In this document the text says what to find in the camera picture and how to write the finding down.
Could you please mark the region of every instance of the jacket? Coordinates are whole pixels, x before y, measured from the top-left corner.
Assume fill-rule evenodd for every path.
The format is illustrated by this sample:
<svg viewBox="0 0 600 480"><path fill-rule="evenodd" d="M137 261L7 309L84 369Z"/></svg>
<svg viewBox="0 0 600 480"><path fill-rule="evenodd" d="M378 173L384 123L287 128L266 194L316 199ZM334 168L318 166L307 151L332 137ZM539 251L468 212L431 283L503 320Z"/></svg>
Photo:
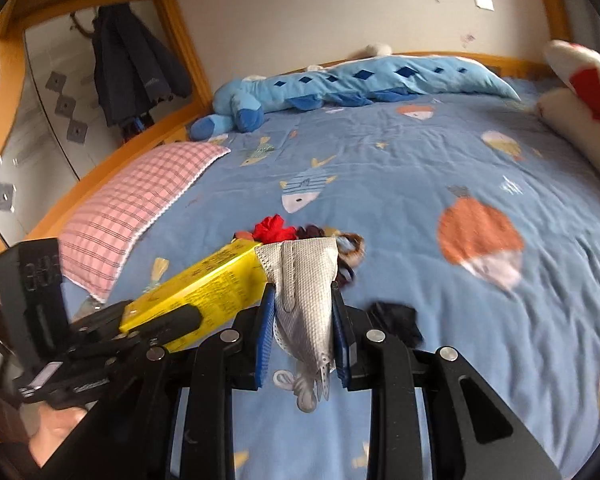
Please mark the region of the jacket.
<svg viewBox="0 0 600 480"><path fill-rule="evenodd" d="M187 70L129 4L100 7L93 28L94 82L107 126L139 117L172 94L191 94Z"/></svg>

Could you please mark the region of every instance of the blue bedspread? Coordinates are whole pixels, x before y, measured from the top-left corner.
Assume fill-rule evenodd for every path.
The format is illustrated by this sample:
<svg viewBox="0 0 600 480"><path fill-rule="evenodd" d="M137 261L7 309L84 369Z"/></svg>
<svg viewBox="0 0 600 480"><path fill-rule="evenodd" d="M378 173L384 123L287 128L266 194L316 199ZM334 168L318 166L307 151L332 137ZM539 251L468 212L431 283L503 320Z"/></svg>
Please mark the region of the blue bedspread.
<svg viewBox="0 0 600 480"><path fill-rule="evenodd" d="M528 105L533 85L513 85ZM109 300L141 294L156 257L167 279L276 213L359 233L347 303L413 305L424 349L458 348L570 476L600 440L600 176L523 105L440 94L268 114L223 141L232 152L142 236ZM236 392L237 478L365 478L370 395L331 384L311 415L271 381Z"/></svg>

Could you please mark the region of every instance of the white face mask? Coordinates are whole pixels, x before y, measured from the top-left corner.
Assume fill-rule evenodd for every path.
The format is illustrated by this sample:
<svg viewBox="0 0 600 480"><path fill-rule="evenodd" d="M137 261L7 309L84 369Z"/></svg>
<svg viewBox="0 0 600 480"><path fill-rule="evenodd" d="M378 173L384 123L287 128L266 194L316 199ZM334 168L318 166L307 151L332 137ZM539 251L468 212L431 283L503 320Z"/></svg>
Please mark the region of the white face mask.
<svg viewBox="0 0 600 480"><path fill-rule="evenodd" d="M280 242L256 247L255 251L267 279L276 285L276 341L299 361L295 375L279 370L274 383L294 392L298 408L312 412L322 395L329 399L333 363L331 282L338 272L336 240Z"/></svg>

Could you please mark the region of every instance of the yellow box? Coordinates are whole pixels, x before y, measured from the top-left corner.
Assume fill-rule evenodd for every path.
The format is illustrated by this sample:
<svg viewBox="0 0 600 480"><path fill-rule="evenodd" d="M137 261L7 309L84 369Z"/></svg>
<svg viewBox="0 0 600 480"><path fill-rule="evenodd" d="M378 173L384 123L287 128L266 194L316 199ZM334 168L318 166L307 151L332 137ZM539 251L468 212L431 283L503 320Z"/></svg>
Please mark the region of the yellow box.
<svg viewBox="0 0 600 480"><path fill-rule="evenodd" d="M200 328L166 345L169 352L184 350L196 340L262 298L267 276L250 240L234 240L218 252L183 270L156 289L126 306L120 332L162 316L184 304L202 314Z"/></svg>

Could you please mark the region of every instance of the silver bolt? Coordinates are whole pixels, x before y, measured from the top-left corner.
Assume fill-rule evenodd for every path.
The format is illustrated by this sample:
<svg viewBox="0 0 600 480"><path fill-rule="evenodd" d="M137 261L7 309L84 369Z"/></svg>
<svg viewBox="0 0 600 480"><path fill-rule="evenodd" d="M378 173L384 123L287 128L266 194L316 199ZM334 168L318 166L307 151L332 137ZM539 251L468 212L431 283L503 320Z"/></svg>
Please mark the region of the silver bolt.
<svg viewBox="0 0 600 480"><path fill-rule="evenodd" d="M149 359L149 361L159 361L163 357L164 348L161 346L154 346L146 351L146 358Z"/></svg>
<svg viewBox="0 0 600 480"><path fill-rule="evenodd" d="M382 330L376 330L375 328L369 330L366 333L366 338L369 339L369 341L373 341L374 343L381 343L382 341L384 341L384 338L386 336L384 335L384 332Z"/></svg>
<svg viewBox="0 0 600 480"><path fill-rule="evenodd" d="M228 328L227 330L222 330L220 334L220 339L225 343L235 343L238 341L240 337L240 332L234 330L233 328Z"/></svg>
<svg viewBox="0 0 600 480"><path fill-rule="evenodd" d="M458 359L458 350L451 348L451 346L443 346L440 349L440 357L445 361L455 361Z"/></svg>

